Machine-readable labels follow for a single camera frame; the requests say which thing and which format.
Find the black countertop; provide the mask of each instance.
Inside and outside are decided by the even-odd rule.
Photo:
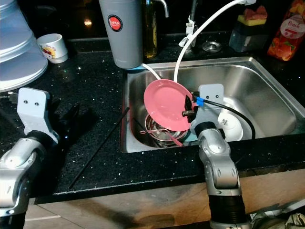
[[[163,38],[160,53],[149,62],[174,62],[181,48],[180,36]],[[261,53],[235,53],[228,47],[228,33],[203,35],[224,43],[220,53],[197,48],[184,60],[253,55],[302,106],[305,106],[305,53],[300,50],[290,62],[280,62]],[[66,150],[56,150],[44,165],[33,189],[36,203],[64,201],[136,190],[204,182],[198,146],[123,153],[120,128],[116,128],[72,189],[69,185],[122,113],[123,70],[116,67],[103,39],[70,41],[76,53],[61,64],[49,64],[47,71],[26,87],[45,90],[60,99],[56,114],[63,115],[80,102],[80,136]],[[0,156],[24,137],[17,105],[0,100]],[[305,168],[305,134],[285,135],[230,142],[231,157],[240,176],[255,176]]]

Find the water bottle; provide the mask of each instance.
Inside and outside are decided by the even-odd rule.
[[[143,62],[140,0],[99,0],[115,64],[124,69]]]

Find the white tube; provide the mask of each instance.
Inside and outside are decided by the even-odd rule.
[[[208,25],[210,24],[216,17],[218,17],[221,13],[223,13],[225,10],[227,10],[228,8],[239,4],[241,1],[240,0],[234,0],[231,1],[230,3],[226,4],[225,6],[223,6],[220,10],[218,10],[215,14],[213,14],[208,20],[205,21],[205,23],[202,24],[202,26],[199,27],[199,29],[192,35],[192,37],[188,40],[188,42],[185,44],[185,46],[183,47],[183,49],[181,50],[181,53],[178,57],[177,63],[176,63],[176,67],[175,67],[175,72],[173,74],[173,80],[175,82],[178,81],[178,70],[179,70],[179,65],[180,62],[185,54],[186,49],[189,47],[189,45],[192,43],[192,41],[198,36],[199,33],[201,33],[201,31]]]
[[[158,74],[147,64],[142,63],[141,66],[143,66],[144,68],[146,68],[148,71],[150,71],[156,78],[157,80],[160,80],[161,78],[158,76]]]

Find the yellow sponge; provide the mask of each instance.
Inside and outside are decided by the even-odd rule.
[[[264,25],[267,19],[245,20],[244,15],[238,15],[237,20],[247,26]]]

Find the sink basin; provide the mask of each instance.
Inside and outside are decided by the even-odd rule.
[[[150,64],[163,79],[173,79],[175,62]],[[145,130],[147,111],[143,95],[147,85],[156,80],[147,70],[128,70],[123,92],[123,108],[130,107],[122,123],[123,152],[139,152],[169,147],[160,145]],[[255,127],[256,138],[305,133],[305,109],[254,58],[238,57],[182,62],[178,82],[190,92],[201,84],[221,83],[224,105],[244,114]],[[242,140],[251,139],[251,129],[240,117]],[[196,141],[183,142],[184,146]]]

